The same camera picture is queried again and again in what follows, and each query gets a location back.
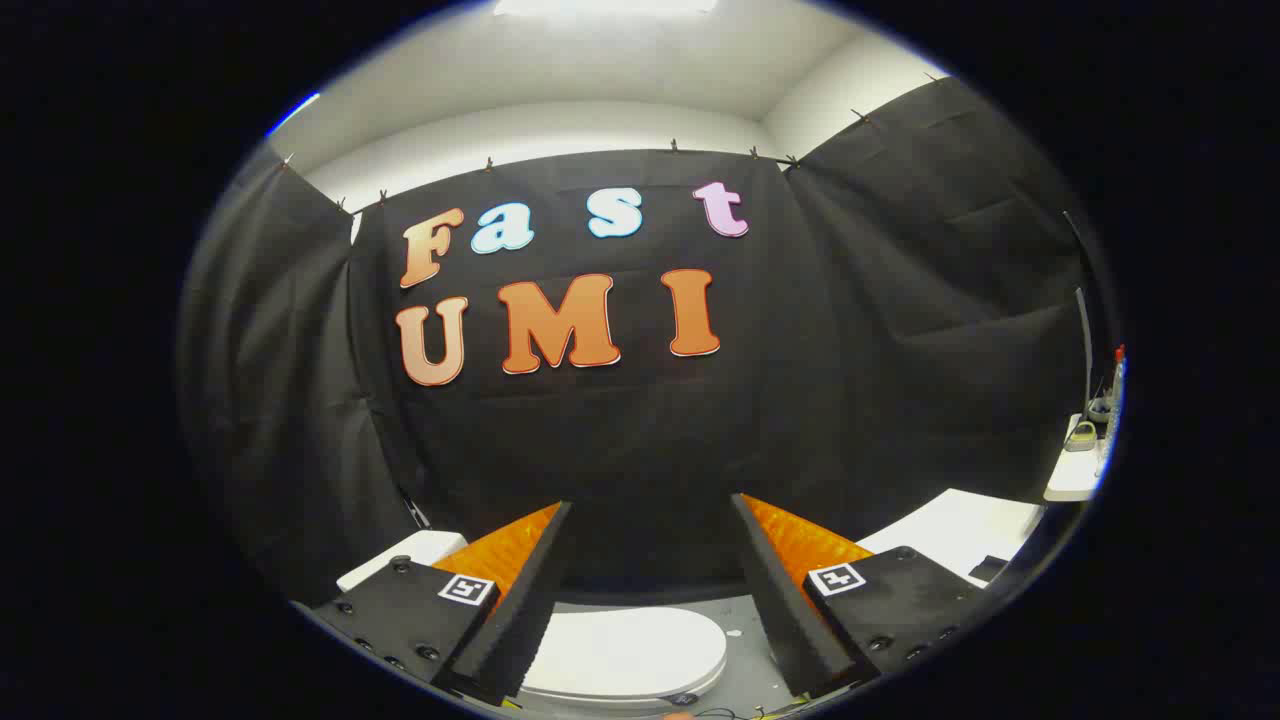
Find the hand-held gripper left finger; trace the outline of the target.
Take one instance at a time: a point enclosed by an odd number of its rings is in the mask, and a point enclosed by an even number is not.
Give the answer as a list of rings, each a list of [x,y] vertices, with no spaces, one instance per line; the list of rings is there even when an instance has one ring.
[[[545,635],[571,555],[572,505],[529,514],[431,564],[390,556],[310,610],[330,638],[408,683],[499,707]]]

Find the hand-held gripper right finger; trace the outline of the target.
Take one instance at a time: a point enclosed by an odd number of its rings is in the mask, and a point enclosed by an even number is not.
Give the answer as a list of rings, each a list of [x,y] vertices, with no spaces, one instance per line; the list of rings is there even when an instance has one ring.
[[[978,585],[911,546],[870,551],[745,493],[730,506],[749,593],[794,694],[910,669],[979,612]]]

